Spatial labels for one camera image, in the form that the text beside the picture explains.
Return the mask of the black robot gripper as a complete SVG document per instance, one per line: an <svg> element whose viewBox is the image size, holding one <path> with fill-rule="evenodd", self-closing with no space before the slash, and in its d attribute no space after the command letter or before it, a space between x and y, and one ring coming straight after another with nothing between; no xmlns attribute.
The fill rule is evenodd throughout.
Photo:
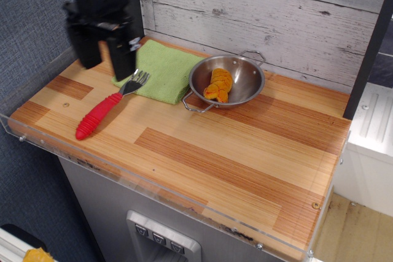
<svg viewBox="0 0 393 262"><path fill-rule="evenodd" d="M63 5L71 45L84 68L101 63L98 40L106 40L116 80L136 70L141 46L129 12L130 0L74 0Z"/></svg>

